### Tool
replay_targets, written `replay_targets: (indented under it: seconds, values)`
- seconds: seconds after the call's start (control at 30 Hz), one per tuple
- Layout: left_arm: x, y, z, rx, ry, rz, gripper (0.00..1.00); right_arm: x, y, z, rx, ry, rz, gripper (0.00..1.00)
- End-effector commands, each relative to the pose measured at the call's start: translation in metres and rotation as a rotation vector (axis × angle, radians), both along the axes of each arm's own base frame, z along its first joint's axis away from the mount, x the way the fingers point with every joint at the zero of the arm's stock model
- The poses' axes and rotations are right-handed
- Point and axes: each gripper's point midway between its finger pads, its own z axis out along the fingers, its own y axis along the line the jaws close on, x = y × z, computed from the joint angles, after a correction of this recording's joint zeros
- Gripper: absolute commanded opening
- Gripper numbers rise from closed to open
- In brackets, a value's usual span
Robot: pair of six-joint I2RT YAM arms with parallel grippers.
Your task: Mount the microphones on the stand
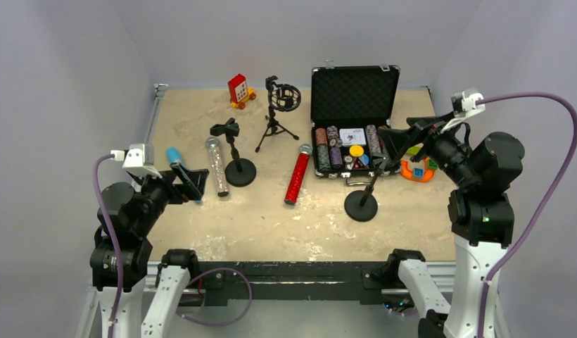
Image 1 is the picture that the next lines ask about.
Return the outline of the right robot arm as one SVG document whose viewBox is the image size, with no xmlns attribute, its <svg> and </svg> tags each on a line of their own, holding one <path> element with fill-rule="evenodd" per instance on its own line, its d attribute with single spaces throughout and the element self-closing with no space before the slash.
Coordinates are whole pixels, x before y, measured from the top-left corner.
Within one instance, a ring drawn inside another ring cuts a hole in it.
<svg viewBox="0 0 577 338">
<path fill-rule="evenodd" d="M 416 118 L 406 130 L 378 134 L 391 159 L 420 145 L 413 161 L 431 159 L 455 184 L 448 200 L 456 253 L 451 300 L 444 299 L 419 251 L 394 250 L 382 275 L 409 292 L 419 337 L 493 337 L 496 266 L 511 251 L 514 229 L 507 190 L 522 172 L 524 146 L 510 134 L 493 132 L 471 148 L 438 118 Z"/>
</svg>

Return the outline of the silver glitter microphone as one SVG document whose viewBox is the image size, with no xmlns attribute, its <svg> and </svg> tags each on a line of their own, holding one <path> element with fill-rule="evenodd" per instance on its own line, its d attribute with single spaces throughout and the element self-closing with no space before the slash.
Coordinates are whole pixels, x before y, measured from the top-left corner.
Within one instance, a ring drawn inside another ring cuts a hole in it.
<svg viewBox="0 0 577 338">
<path fill-rule="evenodd" d="M 219 197 L 229 195 L 229 188 L 224 172 L 225 165 L 220 150 L 220 141 L 215 136 L 209 136 L 205 141 L 206 149 L 210 158 L 210 164 L 213 169 L 215 188 Z"/>
</svg>

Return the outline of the tripod shock mount stand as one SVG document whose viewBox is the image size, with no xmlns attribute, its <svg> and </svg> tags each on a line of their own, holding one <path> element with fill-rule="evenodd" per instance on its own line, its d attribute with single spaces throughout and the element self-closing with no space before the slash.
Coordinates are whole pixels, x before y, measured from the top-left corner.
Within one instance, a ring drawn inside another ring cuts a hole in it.
<svg viewBox="0 0 577 338">
<path fill-rule="evenodd" d="M 268 114 L 265 116 L 267 120 L 267 128 L 263 133 L 258 145 L 255 148 L 255 152 L 259 152 L 262 143 L 266 137 L 273 137 L 282 133 L 287 133 L 291 135 L 295 140 L 299 140 L 300 137 L 286 127 L 284 127 L 277 119 L 276 115 L 278 112 L 291 112 L 296 110 L 302 101 L 302 95 L 300 90 L 286 83 L 278 83 L 278 77 L 272 75 L 265 79 L 265 89 L 267 90 L 267 102 L 268 102 Z"/>
</svg>

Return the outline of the blue toy microphone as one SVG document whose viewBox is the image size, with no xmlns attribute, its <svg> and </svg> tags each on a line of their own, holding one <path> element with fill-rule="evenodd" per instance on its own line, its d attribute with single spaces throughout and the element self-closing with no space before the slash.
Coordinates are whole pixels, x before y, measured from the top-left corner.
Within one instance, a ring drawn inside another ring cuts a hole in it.
<svg viewBox="0 0 577 338">
<path fill-rule="evenodd" d="M 184 160 L 182 158 L 182 155 L 180 154 L 180 152 L 175 148 L 175 147 L 169 147 L 166 150 L 166 156 L 167 159 L 169 161 L 169 163 L 174 163 L 174 162 L 179 162 L 181 164 L 184 165 L 185 168 L 187 168 L 185 166 Z"/>
</svg>

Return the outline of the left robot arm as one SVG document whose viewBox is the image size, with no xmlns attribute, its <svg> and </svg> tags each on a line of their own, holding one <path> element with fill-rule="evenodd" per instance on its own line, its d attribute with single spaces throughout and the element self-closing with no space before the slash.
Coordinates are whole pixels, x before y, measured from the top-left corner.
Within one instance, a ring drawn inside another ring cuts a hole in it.
<svg viewBox="0 0 577 338">
<path fill-rule="evenodd" d="M 158 176 L 134 176 L 139 190 L 127 182 L 101 189 L 99 166 L 92 167 L 92 183 L 99 203 L 100 225 L 94 234 L 94 250 L 89 259 L 92 285 L 99 293 L 104 337 L 138 337 L 141 334 L 141 293 L 153 249 L 148 234 L 170 205 L 202 199 L 209 176 L 207 169 L 189 170 L 181 163 Z"/>
</svg>

